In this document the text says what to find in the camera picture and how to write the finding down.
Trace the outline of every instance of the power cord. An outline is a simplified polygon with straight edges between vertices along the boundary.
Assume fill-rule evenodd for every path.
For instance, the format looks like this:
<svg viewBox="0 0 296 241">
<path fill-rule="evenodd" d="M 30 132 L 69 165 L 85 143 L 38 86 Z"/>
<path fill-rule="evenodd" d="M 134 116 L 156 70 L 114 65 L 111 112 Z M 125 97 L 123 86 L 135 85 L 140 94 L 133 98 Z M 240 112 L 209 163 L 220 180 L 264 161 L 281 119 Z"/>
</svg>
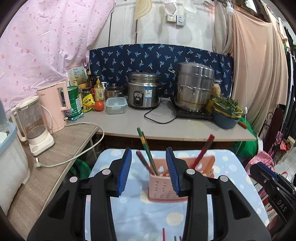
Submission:
<svg viewBox="0 0 296 241">
<path fill-rule="evenodd" d="M 158 105 L 157 105 L 156 107 L 154 107 L 153 109 L 151 109 L 150 111 L 146 112 L 146 113 L 144 114 L 144 118 L 147 118 L 148 120 L 154 121 L 154 122 L 156 122 L 156 123 L 158 123 L 158 124 L 168 124 L 168 123 L 172 122 L 173 120 L 175 120 L 175 119 L 177 118 L 177 113 L 175 113 L 176 116 L 175 116 L 172 120 L 169 120 L 169 121 L 167 121 L 167 122 L 159 122 L 159 121 L 153 120 L 153 119 L 151 119 L 151 118 L 149 118 L 149 117 L 146 116 L 146 115 L 149 114 L 151 111 L 153 111 L 153 110 L 155 110 L 157 107 L 159 107 L 159 105 L 160 105 L 160 103 L 161 103 L 161 99 L 162 99 L 162 96 L 160 97 L 160 101 L 159 101 Z"/>
<path fill-rule="evenodd" d="M 52 134 L 53 134 L 53 133 L 54 133 L 54 127 L 53 127 L 54 121 L 53 121 L 53 118 L 52 118 L 52 114 L 51 114 L 51 112 L 50 112 L 47 108 L 45 108 L 43 105 L 41 105 L 41 107 L 42 107 L 43 109 L 45 109 L 45 110 L 50 114 L 50 118 L 51 118 L 51 120 L 52 120 L 52 126 L 51 126 L 51 128 L 52 128 Z"/>
<path fill-rule="evenodd" d="M 90 149 L 92 149 L 93 147 L 95 147 L 96 145 L 98 145 L 104 138 L 105 136 L 105 132 L 103 130 L 103 128 L 100 126 L 100 125 L 97 125 L 96 123 L 91 123 L 91 122 L 78 122 L 78 123 L 73 123 L 73 124 L 67 124 L 65 126 L 75 126 L 75 125 L 80 125 L 80 124 L 89 124 L 89 125 L 96 125 L 98 126 L 102 131 L 103 131 L 103 135 L 102 137 L 100 138 L 100 140 L 96 143 L 96 144 L 93 144 L 90 148 L 87 148 L 85 151 L 81 152 L 79 155 L 77 156 L 74 156 L 72 157 L 71 159 L 67 160 L 67 161 L 64 161 L 64 162 L 61 162 L 61 163 L 58 163 L 58 164 L 54 164 L 54 165 L 46 165 L 42 162 L 39 162 L 38 158 L 36 158 L 36 163 L 34 163 L 34 167 L 57 167 L 57 166 L 60 166 L 60 165 L 63 165 L 65 163 L 68 163 L 76 158 L 78 158 L 79 156 L 83 155 L 84 153 L 88 152 Z"/>
</svg>

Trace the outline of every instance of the green vegetables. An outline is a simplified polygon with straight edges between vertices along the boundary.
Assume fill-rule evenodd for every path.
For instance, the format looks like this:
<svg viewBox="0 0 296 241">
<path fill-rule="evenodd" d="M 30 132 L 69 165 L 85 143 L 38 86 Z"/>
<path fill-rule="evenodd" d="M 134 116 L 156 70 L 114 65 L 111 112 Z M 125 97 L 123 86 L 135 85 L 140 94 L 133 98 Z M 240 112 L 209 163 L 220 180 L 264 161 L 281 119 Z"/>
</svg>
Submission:
<svg viewBox="0 0 296 241">
<path fill-rule="evenodd" d="M 241 114 L 242 110 L 238 107 L 238 101 L 226 98 L 213 98 L 213 101 L 225 110 L 229 110 L 232 116 Z"/>
</svg>

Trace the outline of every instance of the metal screw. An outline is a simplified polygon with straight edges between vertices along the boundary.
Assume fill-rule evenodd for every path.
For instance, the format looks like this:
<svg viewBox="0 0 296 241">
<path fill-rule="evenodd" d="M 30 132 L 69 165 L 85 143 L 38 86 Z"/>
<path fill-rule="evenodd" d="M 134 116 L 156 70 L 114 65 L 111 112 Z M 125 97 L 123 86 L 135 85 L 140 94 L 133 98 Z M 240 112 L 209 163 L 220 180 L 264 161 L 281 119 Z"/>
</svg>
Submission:
<svg viewBox="0 0 296 241">
<path fill-rule="evenodd" d="M 189 175 L 193 175 L 195 173 L 195 170 L 193 170 L 193 169 L 190 168 L 190 169 L 187 169 L 186 172 Z"/>
<path fill-rule="evenodd" d="M 77 180 L 78 180 L 77 177 L 71 177 L 71 178 L 70 178 L 70 182 L 71 182 L 71 183 L 75 183 L 75 182 L 77 182 Z"/>
<path fill-rule="evenodd" d="M 109 175 L 111 171 L 109 169 L 105 169 L 102 171 L 103 175 Z"/>
<path fill-rule="evenodd" d="M 222 176 L 220 176 L 220 180 L 221 180 L 222 182 L 227 182 L 227 181 L 228 181 L 228 177 L 222 175 Z"/>
</svg>

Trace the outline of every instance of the blue patterned fabric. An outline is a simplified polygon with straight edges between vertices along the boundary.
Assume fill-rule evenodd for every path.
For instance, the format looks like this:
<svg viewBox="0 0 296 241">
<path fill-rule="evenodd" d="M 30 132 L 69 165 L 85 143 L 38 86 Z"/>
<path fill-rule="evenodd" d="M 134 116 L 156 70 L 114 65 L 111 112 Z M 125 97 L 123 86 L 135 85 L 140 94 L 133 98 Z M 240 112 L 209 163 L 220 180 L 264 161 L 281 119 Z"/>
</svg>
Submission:
<svg viewBox="0 0 296 241">
<path fill-rule="evenodd" d="M 232 89 L 233 58 L 202 49 L 164 44 L 118 45 L 90 51 L 90 68 L 93 77 L 124 86 L 131 72 L 149 70 L 160 75 L 161 94 L 173 93 L 177 63 L 196 62 L 216 71 L 221 80 L 221 95 L 229 98 Z"/>
</svg>

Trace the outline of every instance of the green chopstick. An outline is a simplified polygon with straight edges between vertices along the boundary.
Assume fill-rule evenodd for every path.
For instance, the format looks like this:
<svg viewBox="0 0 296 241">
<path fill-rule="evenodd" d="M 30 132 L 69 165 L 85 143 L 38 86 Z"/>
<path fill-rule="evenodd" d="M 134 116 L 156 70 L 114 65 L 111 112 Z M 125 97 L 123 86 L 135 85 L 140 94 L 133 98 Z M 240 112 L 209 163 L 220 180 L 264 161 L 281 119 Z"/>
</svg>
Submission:
<svg viewBox="0 0 296 241">
<path fill-rule="evenodd" d="M 145 139 L 144 139 L 144 137 L 143 137 L 143 135 L 142 135 L 142 131 L 141 131 L 141 129 L 140 129 L 139 127 L 137 128 L 137 131 L 138 131 L 139 137 L 140 137 L 140 139 L 141 139 L 142 145 L 143 145 L 143 147 L 144 147 L 144 149 L 145 149 L 145 151 L 146 151 L 146 153 L 147 153 L 147 156 L 148 156 L 148 159 L 149 159 L 150 165 L 152 166 L 152 169 L 153 169 L 155 175 L 156 175 L 156 176 L 159 176 L 159 174 L 158 174 L 158 172 L 157 172 L 157 169 L 156 169 L 156 167 L 155 167 L 155 165 L 154 165 L 152 155 L 151 155 L 151 153 L 150 153 L 150 151 L 149 151 L 148 145 L 146 144 Z"/>
</svg>

